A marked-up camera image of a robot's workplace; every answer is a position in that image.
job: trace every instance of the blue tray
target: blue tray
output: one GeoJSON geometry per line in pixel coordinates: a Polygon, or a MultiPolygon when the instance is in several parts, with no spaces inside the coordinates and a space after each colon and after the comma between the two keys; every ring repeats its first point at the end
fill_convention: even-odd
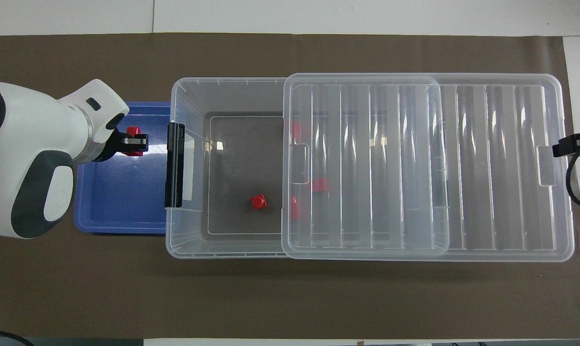
{"type": "Polygon", "coordinates": [[[117,128],[138,126],[149,135],[143,156],[117,153],[104,162],[78,167],[74,222],[97,234],[164,234],[166,136],[170,103],[128,102],[117,128]]]}

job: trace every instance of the white table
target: white table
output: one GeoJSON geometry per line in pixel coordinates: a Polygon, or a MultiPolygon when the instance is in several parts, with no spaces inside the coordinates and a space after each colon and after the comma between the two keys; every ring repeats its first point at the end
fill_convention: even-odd
{"type": "MultiPolygon", "coordinates": [[[[580,0],[0,1],[0,35],[168,31],[562,36],[574,127],[580,131],[580,0]]],[[[576,167],[580,182],[580,162],[576,167]]],[[[328,346],[354,342],[294,340],[291,344],[328,346]]],[[[148,340],[146,344],[259,345],[253,340],[211,339],[148,340]]],[[[289,342],[262,340],[262,345],[277,344],[289,342]]]]}

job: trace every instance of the transparent lid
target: transparent lid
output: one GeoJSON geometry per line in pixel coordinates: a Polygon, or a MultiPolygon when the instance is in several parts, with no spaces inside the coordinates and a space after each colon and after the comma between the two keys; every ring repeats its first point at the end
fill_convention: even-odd
{"type": "Polygon", "coordinates": [[[292,258],[563,261],[574,249],[561,87],[544,74],[293,74],[292,258]]]}

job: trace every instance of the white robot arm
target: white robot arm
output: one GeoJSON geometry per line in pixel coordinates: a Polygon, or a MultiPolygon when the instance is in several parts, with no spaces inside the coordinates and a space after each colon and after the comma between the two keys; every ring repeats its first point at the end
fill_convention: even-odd
{"type": "Polygon", "coordinates": [[[99,79],[60,100],[0,83],[0,235],[33,238],[52,228],[70,205],[75,165],[146,151],[146,135],[116,129],[128,111],[99,79]]]}

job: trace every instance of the brown paper sheet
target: brown paper sheet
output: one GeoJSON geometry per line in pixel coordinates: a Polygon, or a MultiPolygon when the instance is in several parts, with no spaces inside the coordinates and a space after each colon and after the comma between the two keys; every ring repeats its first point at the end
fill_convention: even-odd
{"type": "MultiPolygon", "coordinates": [[[[560,37],[145,34],[0,37],[0,81],[62,97],[100,78],[169,101],[184,76],[550,73],[560,37]]],[[[0,237],[0,329],[41,337],[580,337],[580,213],[564,263],[176,260],[161,237],[0,237]]]]}

